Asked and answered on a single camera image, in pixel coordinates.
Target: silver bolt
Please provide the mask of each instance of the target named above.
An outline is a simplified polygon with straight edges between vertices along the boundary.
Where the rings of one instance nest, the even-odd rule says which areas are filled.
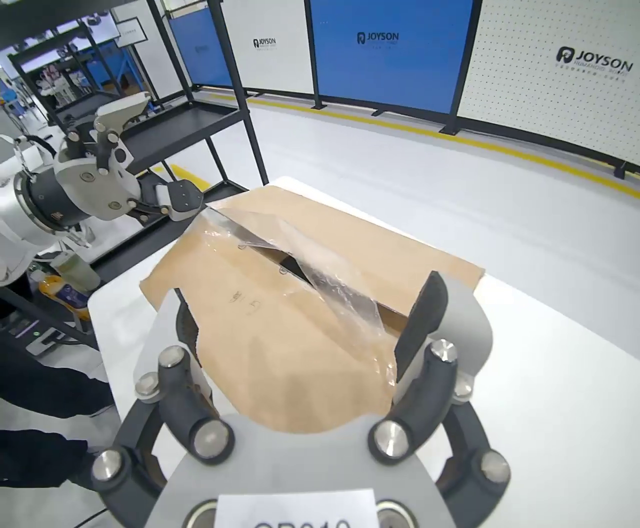
[[[215,458],[229,441],[229,431],[220,420],[202,424],[193,437],[193,448],[202,458]]]
[[[456,385],[453,389],[453,398],[457,403],[465,403],[471,399],[471,395],[474,391],[474,379],[465,374],[464,372],[458,371],[458,375],[456,377]]]
[[[151,396],[158,388],[157,372],[148,372],[136,382],[136,392],[140,396]]]
[[[511,477],[509,464],[497,451],[487,451],[483,455],[480,469],[487,479],[496,484],[504,484]]]
[[[409,511],[392,500],[382,500],[376,505],[380,528],[415,528]]]
[[[446,339],[436,339],[431,343],[431,352],[442,361],[453,363],[458,359],[458,351],[456,346]]]
[[[400,458],[409,450],[409,439],[400,424],[384,420],[376,426],[373,439],[380,452],[390,458]]]
[[[218,501],[208,500],[196,506],[187,517],[184,528],[211,528],[216,522],[216,508]]]
[[[184,348],[178,345],[171,345],[165,348],[158,356],[158,362],[165,368],[175,367],[184,358]]]
[[[100,482],[110,481],[122,467],[122,455],[114,450],[107,449],[100,453],[93,461],[91,472],[93,478]]]

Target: floor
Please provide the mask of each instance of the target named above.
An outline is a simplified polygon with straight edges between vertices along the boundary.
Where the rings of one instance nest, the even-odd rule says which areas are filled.
[[[294,177],[474,262],[640,358],[638,199],[480,148],[295,110],[255,104],[250,109],[271,180]],[[260,185],[242,123],[212,139],[230,179],[247,188]],[[59,133],[54,141],[57,147]],[[547,154],[607,173],[590,161]],[[212,184],[220,180],[204,143],[168,162]],[[110,224],[109,236],[115,241],[128,236],[136,229],[129,220]],[[89,349],[60,350],[45,360],[101,375],[99,355]],[[2,402],[0,414],[12,428],[59,430],[104,444],[117,427],[113,414],[97,420],[55,420]],[[94,494],[72,484],[58,490],[0,491],[3,520],[13,528],[38,522],[72,528],[101,507]],[[87,526],[117,523],[101,515]]]

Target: black metal shelving rack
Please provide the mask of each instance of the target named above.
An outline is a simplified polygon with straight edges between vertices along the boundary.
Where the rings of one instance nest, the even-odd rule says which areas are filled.
[[[262,160],[262,154],[260,153],[258,141],[253,129],[253,123],[249,115],[249,108],[244,98],[244,90],[241,85],[236,59],[231,49],[231,42],[229,40],[227,25],[225,24],[220,2],[221,0],[208,0],[207,4],[214,22],[214,27],[218,34],[218,40],[220,41],[225,63],[231,77],[238,108],[195,100],[191,86],[187,82],[186,76],[184,75],[180,65],[180,61],[178,60],[175,49],[173,48],[173,44],[169,39],[167,29],[164,25],[162,15],[158,10],[156,2],[155,0],[147,0],[149,10],[153,15],[160,37],[162,38],[175,73],[177,74],[180,85],[182,86],[182,92],[175,94],[174,100],[179,100],[180,97],[185,97],[186,100],[183,102],[177,102],[173,105],[169,103],[167,108],[162,112],[151,115],[147,119],[126,128],[126,130],[121,134],[123,141],[134,157],[134,161],[127,168],[132,173],[143,171],[156,163],[164,163],[166,158],[204,140],[209,147],[209,151],[211,152],[222,178],[221,182],[217,183],[204,193],[206,202],[226,198],[247,190],[227,177],[227,173],[222,166],[220,157],[211,139],[211,136],[216,132],[224,130],[225,128],[239,123],[240,121],[244,123],[244,128],[251,145],[262,184],[266,185],[269,182],[264,162]],[[80,10],[86,9],[90,12],[92,11],[92,7],[98,4],[100,4],[102,8],[107,8],[115,7],[123,3],[126,2],[123,2],[122,0],[91,0],[84,3],[82,0],[61,0],[60,10],[51,14],[55,20],[52,18],[49,25],[55,27],[56,25],[64,23],[64,18],[59,19],[60,17],[65,16],[64,13],[73,13],[74,17],[78,17],[81,16]],[[20,10],[14,9],[14,7],[19,4],[23,4],[20,6]],[[24,13],[28,7],[27,4],[32,4],[35,8],[37,2],[36,0],[20,0],[18,3],[6,6],[7,8],[0,8],[0,14],[9,15],[15,12],[16,16],[18,16],[18,13]],[[34,24],[39,24],[41,26],[43,23],[42,20],[36,20],[33,24],[30,24],[25,23],[25,20],[22,18],[20,18],[20,20],[12,21],[10,20],[10,17],[5,17],[0,20],[0,31],[6,25],[12,24],[13,22],[17,24],[13,27],[12,32],[12,36],[15,36],[16,40],[36,34],[39,30],[34,30],[36,27]],[[22,28],[22,32],[16,32],[15,28],[18,26]],[[68,40],[66,42],[64,42],[64,40],[67,39],[69,33],[70,32],[65,32],[62,34],[64,36],[55,35],[54,38],[58,38],[60,42],[67,44]],[[6,37],[0,35],[0,42],[3,39],[6,40]],[[129,268],[147,258],[149,255],[158,251],[169,242],[178,238],[191,223],[191,220],[192,218],[188,218],[184,221],[172,222],[167,216],[162,216],[93,261],[92,267],[96,272],[98,272],[103,282],[109,282],[124,271],[127,271]],[[22,311],[31,312],[35,317],[39,317],[47,321],[47,323],[54,328],[57,328],[62,332],[66,332],[68,335],[80,340],[81,342],[84,342],[89,346],[96,347],[93,336],[83,336],[74,329],[69,330],[65,323],[57,321],[54,317],[48,316],[43,312],[43,310],[32,306],[29,301],[17,297],[19,296],[14,292],[11,292],[8,288],[0,288],[0,298],[10,302]]]
[[[101,89],[100,86],[98,86],[94,77],[91,75],[91,72],[80,60],[78,54],[75,52],[75,50],[73,50],[70,44],[71,41],[77,36],[85,38],[89,41],[93,51],[102,63],[102,66],[105,68],[107,74],[109,75],[110,81],[113,83],[118,93],[105,92]],[[78,64],[78,67],[82,70],[82,73],[89,81],[92,90],[86,95],[81,95],[77,86],[63,71],[62,74],[67,79],[70,89],[74,92],[76,99],[60,108],[53,109],[51,105],[49,105],[47,100],[40,94],[38,86],[36,86],[29,74],[25,73],[25,71],[22,69],[22,66],[30,60],[33,60],[49,51],[61,48],[66,48],[68,55],[72,57]],[[109,68],[107,61],[104,59],[100,48],[95,43],[91,31],[89,31],[89,29],[86,27],[86,24],[82,20],[78,20],[78,26],[76,28],[65,31],[64,33],[58,33],[56,31],[54,32],[54,36],[52,38],[48,38],[47,40],[31,46],[30,48],[27,48],[26,50],[21,51],[17,54],[9,55],[9,60],[13,64],[15,70],[18,72],[18,75],[20,75],[20,78],[31,90],[33,96],[36,97],[38,101],[40,101],[42,107],[46,110],[47,114],[49,114],[49,118],[63,131],[67,129],[67,122],[69,120],[75,120],[91,115],[103,104],[107,104],[108,102],[119,99],[120,97],[123,97],[125,95],[122,91],[122,88],[120,87],[120,84],[113,75],[113,72]]]
[[[156,163],[164,162],[166,158],[204,140],[222,178],[221,182],[204,193],[206,202],[220,200],[247,190],[229,179],[211,139],[211,136],[216,132],[240,121],[244,123],[262,184],[269,183],[249,115],[249,108],[244,99],[244,90],[240,82],[236,59],[231,49],[220,1],[209,0],[207,4],[220,40],[238,101],[238,108],[194,98],[156,2],[155,0],[147,0],[147,5],[169,54],[173,69],[182,86],[182,92],[176,94],[176,99],[185,97],[186,100],[133,125],[121,135],[134,158],[134,161],[127,168],[132,173],[138,173]],[[191,220],[190,218],[182,222],[172,222],[163,216],[96,259],[92,262],[92,266],[100,277],[108,282],[179,237],[191,223]]]

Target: label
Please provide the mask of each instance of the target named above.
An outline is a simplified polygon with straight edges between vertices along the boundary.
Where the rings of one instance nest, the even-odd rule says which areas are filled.
[[[60,288],[58,293],[56,293],[56,297],[78,310],[86,308],[86,304],[89,302],[89,297],[74,290],[70,284],[65,284]]]
[[[380,528],[373,490],[220,495],[215,528]]]

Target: black pants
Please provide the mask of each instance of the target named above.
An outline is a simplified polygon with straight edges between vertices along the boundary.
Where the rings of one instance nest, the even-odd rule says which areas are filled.
[[[0,397],[57,418],[90,415],[113,403],[108,383],[46,367],[10,342],[0,343]],[[80,469],[86,450],[86,441],[57,433],[0,430],[0,486],[59,486]]]

